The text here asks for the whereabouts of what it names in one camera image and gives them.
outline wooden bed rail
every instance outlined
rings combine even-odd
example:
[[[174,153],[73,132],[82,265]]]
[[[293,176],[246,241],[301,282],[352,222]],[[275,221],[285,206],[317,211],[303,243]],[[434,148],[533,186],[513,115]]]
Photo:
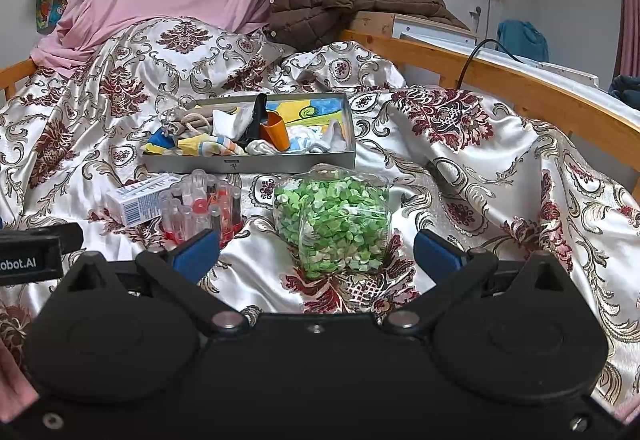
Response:
[[[455,88],[468,59],[468,56],[428,43],[354,30],[345,30],[342,40],[359,42],[396,64],[410,64],[440,74],[440,86],[443,88]],[[624,117],[524,72],[479,59],[469,65],[465,83],[513,102],[520,115],[548,121],[566,135],[580,135],[620,162],[640,171],[640,128]],[[633,196],[640,202],[640,179]]]
[[[8,101],[15,97],[17,90],[15,84],[36,72],[36,65],[31,59],[20,61],[19,63],[0,70],[0,90],[4,90],[4,97]]]

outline small white box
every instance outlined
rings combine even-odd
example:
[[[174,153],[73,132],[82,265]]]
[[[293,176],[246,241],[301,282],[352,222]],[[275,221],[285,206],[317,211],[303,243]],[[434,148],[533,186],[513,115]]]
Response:
[[[180,182],[180,177],[164,173],[114,189],[105,195],[109,215],[126,227],[148,222],[160,216],[160,192],[175,182]]]
[[[581,85],[600,88],[600,78],[593,74],[587,74],[587,72],[574,70],[573,68],[569,68],[567,66],[555,65],[553,63],[540,63],[538,65],[538,68],[542,68],[542,70],[548,70],[549,72],[561,75],[562,77],[566,77],[567,79],[572,79],[573,81],[576,81]]]

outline plastic container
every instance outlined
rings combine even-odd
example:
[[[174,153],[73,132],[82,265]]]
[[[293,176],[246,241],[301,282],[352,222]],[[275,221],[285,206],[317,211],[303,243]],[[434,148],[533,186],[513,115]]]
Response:
[[[319,164],[276,184],[276,230],[298,246],[309,279],[376,271],[390,238],[388,198],[388,183],[379,176]]]
[[[218,189],[218,179],[215,175],[207,175],[207,197],[209,204],[216,203],[216,191]]]
[[[207,174],[202,169],[194,169],[191,173],[191,207],[197,215],[206,215],[209,206],[209,197],[207,196]]]
[[[171,236],[167,236],[170,240],[178,243],[180,240],[180,227],[182,226],[182,213],[180,212],[180,208],[182,207],[182,202],[177,198],[171,198],[169,200],[170,204],[170,212],[171,212]]]
[[[201,233],[207,229],[211,229],[211,218],[209,212],[206,214],[196,214],[196,234]]]
[[[234,227],[231,216],[231,188],[225,180],[218,182],[216,190],[216,205],[220,209],[220,247],[224,247],[234,237]]]
[[[176,182],[171,186],[171,195],[182,204],[182,186],[180,182]]]
[[[242,231],[242,191],[239,187],[231,188],[231,223],[234,235]]]
[[[193,213],[193,209],[187,206],[180,207],[180,214],[182,216],[182,223],[178,235],[175,236],[176,243],[184,243],[191,240],[198,232],[196,230],[196,216]]]
[[[167,189],[162,191],[158,195],[158,202],[160,204],[160,215],[162,217],[162,228],[164,229],[164,235],[170,240],[174,239],[174,223],[172,222],[172,196],[171,190]]]
[[[211,204],[209,206],[209,218],[211,229],[220,236],[220,234],[222,234],[222,215],[217,204]]]

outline colorful artwork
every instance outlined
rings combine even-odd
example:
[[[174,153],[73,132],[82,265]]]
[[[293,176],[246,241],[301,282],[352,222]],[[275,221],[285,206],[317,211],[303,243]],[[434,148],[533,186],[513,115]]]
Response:
[[[332,119],[342,125],[342,100],[338,98],[267,101],[267,109],[279,113],[287,126],[319,126],[325,130]]]
[[[66,0],[36,0],[36,28],[45,30],[62,18],[66,9]]]

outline black cable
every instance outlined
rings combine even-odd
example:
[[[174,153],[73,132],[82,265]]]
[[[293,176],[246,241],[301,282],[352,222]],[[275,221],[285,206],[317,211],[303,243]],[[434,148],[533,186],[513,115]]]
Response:
[[[484,45],[486,45],[489,42],[494,42],[497,43],[497,45],[503,50],[505,51],[507,54],[509,54],[509,56],[513,59],[515,59],[518,63],[522,63],[522,61],[520,61],[520,59],[516,58],[511,52],[509,52],[506,48],[504,48],[504,45],[502,43],[500,43],[497,40],[494,40],[493,38],[487,38],[486,40],[482,40],[482,42],[478,43],[478,45],[476,46],[476,48],[474,49],[474,51],[471,53],[471,55],[469,56],[469,59],[466,60],[465,66],[462,69],[462,72],[460,73],[460,78],[458,79],[458,86],[456,87],[456,90],[460,90],[462,88],[462,83],[463,80],[465,79],[465,74],[466,74],[466,69],[469,68],[469,65],[471,64],[471,62],[474,60],[474,58],[476,57],[476,54],[478,52],[480,52],[480,50],[482,49],[482,47]]]

